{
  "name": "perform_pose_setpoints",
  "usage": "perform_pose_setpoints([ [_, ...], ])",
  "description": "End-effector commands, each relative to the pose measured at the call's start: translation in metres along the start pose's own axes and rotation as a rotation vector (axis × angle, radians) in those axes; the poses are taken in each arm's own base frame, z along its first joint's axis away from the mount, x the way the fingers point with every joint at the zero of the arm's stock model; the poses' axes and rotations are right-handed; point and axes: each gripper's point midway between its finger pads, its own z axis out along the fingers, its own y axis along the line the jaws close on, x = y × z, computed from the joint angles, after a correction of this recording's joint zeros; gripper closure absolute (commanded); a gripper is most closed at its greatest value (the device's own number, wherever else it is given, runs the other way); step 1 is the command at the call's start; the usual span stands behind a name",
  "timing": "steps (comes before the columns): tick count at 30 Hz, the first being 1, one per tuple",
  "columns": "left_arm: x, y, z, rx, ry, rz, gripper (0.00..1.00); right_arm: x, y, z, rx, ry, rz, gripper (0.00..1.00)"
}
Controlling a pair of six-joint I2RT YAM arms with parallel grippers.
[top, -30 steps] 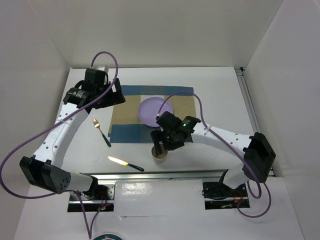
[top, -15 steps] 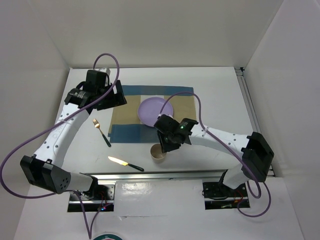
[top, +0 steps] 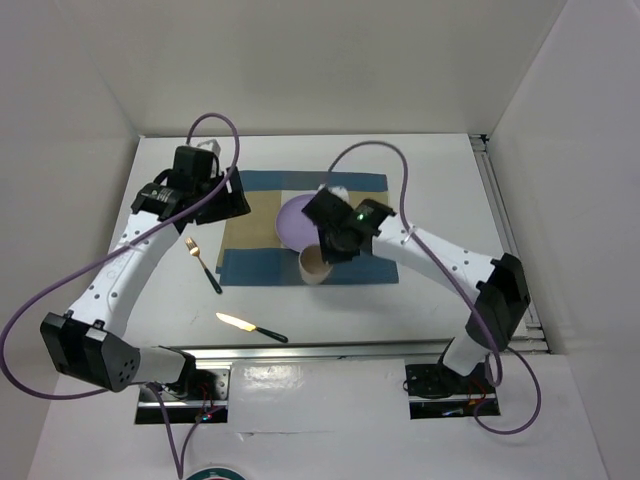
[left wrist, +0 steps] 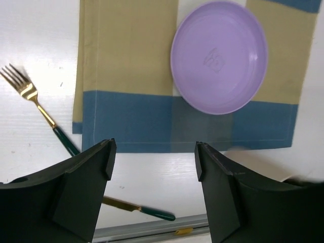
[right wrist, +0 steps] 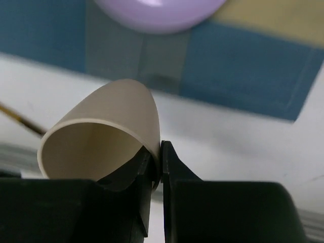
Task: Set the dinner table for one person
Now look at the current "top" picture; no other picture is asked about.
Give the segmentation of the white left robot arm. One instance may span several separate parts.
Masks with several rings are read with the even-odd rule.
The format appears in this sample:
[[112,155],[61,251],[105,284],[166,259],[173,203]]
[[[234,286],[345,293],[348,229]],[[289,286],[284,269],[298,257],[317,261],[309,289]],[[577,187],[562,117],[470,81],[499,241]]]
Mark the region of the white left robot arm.
[[176,148],[173,165],[137,193],[117,243],[86,291],[62,314],[40,325],[56,370],[112,392],[156,383],[176,399],[196,390],[193,355],[170,347],[138,348],[125,334],[149,278],[185,227],[225,221],[250,211],[239,173],[221,170],[220,146]]

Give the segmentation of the blue beige checked cloth napkin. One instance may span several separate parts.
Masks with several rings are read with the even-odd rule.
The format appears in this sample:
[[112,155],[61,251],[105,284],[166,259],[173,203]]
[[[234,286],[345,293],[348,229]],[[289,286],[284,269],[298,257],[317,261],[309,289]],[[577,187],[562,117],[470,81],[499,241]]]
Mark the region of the blue beige checked cloth napkin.
[[[283,287],[303,285],[298,252],[284,247],[275,230],[281,206],[302,194],[315,194],[325,179],[322,171],[244,170],[240,177],[251,212],[228,220],[224,227],[216,273],[222,286]],[[338,172],[330,177],[333,186],[349,192],[349,203],[357,206],[371,198],[388,203],[386,175]],[[397,266],[390,260],[357,256],[338,264],[326,284],[397,284]]]

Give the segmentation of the purple plastic plate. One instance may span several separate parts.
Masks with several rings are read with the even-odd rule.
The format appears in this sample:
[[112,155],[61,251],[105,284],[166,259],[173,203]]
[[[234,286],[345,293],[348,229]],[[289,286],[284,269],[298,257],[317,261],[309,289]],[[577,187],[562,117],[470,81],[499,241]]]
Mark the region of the purple plastic plate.
[[287,200],[276,216],[275,230],[279,240],[284,247],[298,253],[319,244],[317,228],[302,212],[313,197],[307,193]]

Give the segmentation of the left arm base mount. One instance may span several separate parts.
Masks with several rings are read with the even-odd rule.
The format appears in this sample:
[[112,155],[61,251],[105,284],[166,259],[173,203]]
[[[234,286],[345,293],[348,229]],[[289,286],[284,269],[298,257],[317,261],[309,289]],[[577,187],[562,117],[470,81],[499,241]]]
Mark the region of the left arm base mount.
[[[209,369],[188,393],[176,393],[167,386],[159,387],[171,424],[224,424],[228,421],[229,368]],[[159,401],[147,386],[139,388],[134,423],[160,425],[164,423]]]

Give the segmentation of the beige plastic cup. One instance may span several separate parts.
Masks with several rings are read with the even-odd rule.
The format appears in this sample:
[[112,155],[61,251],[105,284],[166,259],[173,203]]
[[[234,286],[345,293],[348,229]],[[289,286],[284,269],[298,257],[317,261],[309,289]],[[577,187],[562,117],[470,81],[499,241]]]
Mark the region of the beige plastic cup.
[[301,279],[307,285],[319,285],[328,279],[333,266],[323,260],[319,245],[309,245],[298,256]]

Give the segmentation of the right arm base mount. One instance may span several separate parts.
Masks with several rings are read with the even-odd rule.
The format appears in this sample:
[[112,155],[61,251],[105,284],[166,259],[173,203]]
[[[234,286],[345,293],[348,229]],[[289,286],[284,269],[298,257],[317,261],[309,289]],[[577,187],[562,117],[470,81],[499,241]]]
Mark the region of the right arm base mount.
[[496,390],[478,364],[467,377],[451,373],[439,364],[409,364],[402,388],[409,398],[412,420],[499,416]]

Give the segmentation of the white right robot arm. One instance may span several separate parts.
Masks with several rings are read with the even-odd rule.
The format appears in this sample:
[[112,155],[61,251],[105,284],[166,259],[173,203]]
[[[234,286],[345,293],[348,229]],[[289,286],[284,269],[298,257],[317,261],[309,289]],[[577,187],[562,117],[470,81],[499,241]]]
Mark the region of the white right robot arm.
[[464,332],[446,347],[436,379],[448,392],[460,391],[485,357],[502,352],[523,319],[530,294],[521,261],[452,244],[403,219],[372,199],[351,207],[327,188],[302,208],[317,228],[323,260],[349,262],[361,254],[393,261],[458,294],[471,314]]

